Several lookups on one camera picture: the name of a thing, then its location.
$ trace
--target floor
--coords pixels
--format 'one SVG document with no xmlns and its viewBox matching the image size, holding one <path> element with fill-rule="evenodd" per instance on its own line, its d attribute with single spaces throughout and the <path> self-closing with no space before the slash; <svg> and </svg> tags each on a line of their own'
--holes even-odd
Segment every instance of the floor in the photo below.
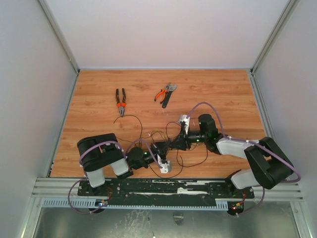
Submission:
<svg viewBox="0 0 317 238">
<path fill-rule="evenodd" d="M 179 225 L 174 216 L 180 217 Z M 264 202 L 240 218 L 220 211 L 108 209 L 80 215 L 70 208 L 45 208 L 34 238 L 299 238 L 288 202 Z"/>
<path fill-rule="evenodd" d="M 155 95 L 167 83 L 176 83 L 165 109 L 154 102 Z M 219 112 L 226 134 L 261 139 L 264 130 L 261 124 L 250 82 L 244 70 L 111 70 L 81 71 L 71 101 L 67 120 L 58 146 L 51 177 L 82 177 L 79 167 L 77 142 L 88 136 L 115 133 L 123 148 L 140 137 L 141 125 L 134 117 L 119 116 L 115 101 L 115 90 L 126 92 L 125 115 L 135 115 L 142 122 L 142 137 L 149 143 L 166 137 L 165 127 L 170 121 L 177 122 L 181 114 L 187 114 L 197 103 L 211 103 Z M 206 105 L 199 106 L 193 113 L 191 129 L 198 129 L 199 115 L 214 112 Z M 179 133 L 179 126 L 168 125 L 168 136 Z M 197 146 L 192 151 L 180 151 L 184 165 L 194 165 L 206 158 L 206 147 Z M 170 151 L 168 159 L 173 171 L 162 177 L 176 175 L 181 167 L 176 163 L 176 151 Z M 206 161 L 191 168 L 184 168 L 179 178 L 223 178 L 239 169 L 248 168 L 247 161 L 232 156 L 209 153 Z M 110 166 L 104 169 L 106 177 L 114 177 Z M 134 177 L 155 177 L 150 169 L 134 171 Z"/>
</svg>

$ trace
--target white panel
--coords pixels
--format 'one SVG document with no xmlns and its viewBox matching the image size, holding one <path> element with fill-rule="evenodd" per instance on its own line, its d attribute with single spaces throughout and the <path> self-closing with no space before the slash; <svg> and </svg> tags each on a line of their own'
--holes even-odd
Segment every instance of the white panel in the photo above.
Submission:
<svg viewBox="0 0 317 238">
<path fill-rule="evenodd" d="M 17 237 L 75 80 L 35 0 L 0 7 L 0 237 Z"/>
<path fill-rule="evenodd" d="M 80 68 L 250 68 L 288 0 L 47 0 Z"/>
<path fill-rule="evenodd" d="M 316 0 L 302 0 L 256 74 L 277 143 L 302 173 L 317 228 Z"/>
</svg>

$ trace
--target wood surface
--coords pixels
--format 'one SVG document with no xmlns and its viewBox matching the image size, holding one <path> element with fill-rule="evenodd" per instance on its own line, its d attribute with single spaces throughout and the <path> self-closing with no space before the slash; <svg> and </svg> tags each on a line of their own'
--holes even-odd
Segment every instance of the wood surface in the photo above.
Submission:
<svg viewBox="0 0 317 238">
<path fill-rule="evenodd" d="M 154 102 L 155 95 L 167 83 L 176 83 L 167 107 Z M 82 177 L 79 167 L 77 142 L 88 136 L 115 133 L 124 149 L 130 142 L 139 138 L 141 126 L 134 117 L 119 118 L 115 101 L 115 90 L 126 92 L 125 115 L 137 116 L 143 126 L 142 137 L 151 143 L 149 137 L 154 130 L 165 132 L 170 121 L 177 122 L 181 114 L 187 114 L 199 102 L 212 104 L 219 112 L 225 133 L 245 139 L 261 139 L 264 130 L 257 106 L 244 70 L 117 70 L 117 71 L 81 71 L 75 93 L 68 112 L 61 141 L 53 164 L 51 177 Z M 219 123 L 215 114 L 207 105 L 200 105 L 191 118 L 208 113 Z M 191 119 L 192 130 L 198 129 L 197 119 Z M 179 133 L 179 126 L 171 123 L 168 136 L 173 138 Z M 154 140 L 162 140 L 160 133 Z M 179 151 L 184 165 L 194 165 L 206 158 L 206 147 L 196 147 L 192 151 Z M 176 151 L 170 151 L 168 159 L 172 162 L 172 172 L 160 174 L 155 164 L 152 168 L 161 177 L 176 175 L 181 167 L 176 162 Z M 217 155 L 209 152 L 206 161 L 200 165 L 183 168 L 179 178 L 223 178 L 239 169 L 248 168 L 248 162 L 233 156 Z M 110 166 L 104 168 L 106 177 L 114 177 Z M 148 168 L 134 171 L 134 177 L 156 177 Z"/>
</svg>

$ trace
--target pliers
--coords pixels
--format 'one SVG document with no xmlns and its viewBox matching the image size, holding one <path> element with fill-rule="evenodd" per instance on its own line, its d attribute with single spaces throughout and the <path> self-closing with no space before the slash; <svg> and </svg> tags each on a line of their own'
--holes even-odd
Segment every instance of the pliers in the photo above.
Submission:
<svg viewBox="0 0 317 238">
<path fill-rule="evenodd" d="M 160 90 L 160 92 L 155 96 L 154 102 L 157 101 L 160 95 L 163 94 L 163 100 L 160 102 L 161 104 L 164 102 L 165 97 L 167 96 L 168 89 L 169 89 L 170 83 L 168 83 L 163 89 Z"/>
<path fill-rule="evenodd" d="M 125 103 L 125 91 L 124 91 L 124 88 L 122 89 L 122 103 L 120 102 L 120 99 L 119 99 L 119 89 L 117 88 L 116 91 L 115 91 L 115 99 L 117 100 L 117 107 L 119 108 L 119 113 L 120 113 L 120 116 L 123 117 L 124 115 L 124 108 L 125 106 L 127 105 Z"/>
</svg>

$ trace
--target wooden tabletop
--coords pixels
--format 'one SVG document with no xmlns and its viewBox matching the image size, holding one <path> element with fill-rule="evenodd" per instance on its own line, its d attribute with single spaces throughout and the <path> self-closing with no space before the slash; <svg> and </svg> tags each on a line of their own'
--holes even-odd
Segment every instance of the wooden tabletop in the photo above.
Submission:
<svg viewBox="0 0 317 238">
<path fill-rule="evenodd" d="M 165 109 L 154 102 L 155 95 L 167 84 L 177 84 Z M 82 177 L 79 167 L 77 142 L 85 137 L 115 133 L 124 149 L 129 141 L 140 137 L 141 125 L 134 117 L 118 118 L 119 111 L 115 101 L 115 90 L 126 92 L 125 115 L 137 116 L 143 126 L 142 137 L 152 142 L 152 131 L 163 133 L 153 135 L 155 141 L 166 137 L 165 126 L 168 122 L 177 122 L 182 114 L 187 114 L 199 102 L 212 104 L 219 112 L 225 133 L 245 139 L 261 139 L 264 130 L 257 106 L 244 70 L 111 70 L 81 71 L 75 93 L 68 112 L 64 131 L 53 164 L 51 177 Z M 190 127 L 199 129 L 197 118 L 201 114 L 211 114 L 219 123 L 214 112 L 207 105 L 200 105 L 192 114 Z M 168 136 L 173 138 L 179 133 L 179 126 L 169 124 Z M 206 147 L 197 146 L 192 151 L 179 151 L 186 166 L 194 165 L 206 158 Z M 172 172 L 159 173 L 155 164 L 152 168 L 162 177 L 170 177 L 180 172 L 176 162 L 176 151 L 170 151 L 167 158 L 172 162 Z M 206 161 L 200 165 L 183 168 L 178 178 L 223 178 L 239 169 L 248 168 L 246 160 L 209 152 Z M 148 168 L 134 172 L 134 177 L 156 177 Z M 106 177 L 114 177 L 111 166 L 104 168 Z"/>
</svg>

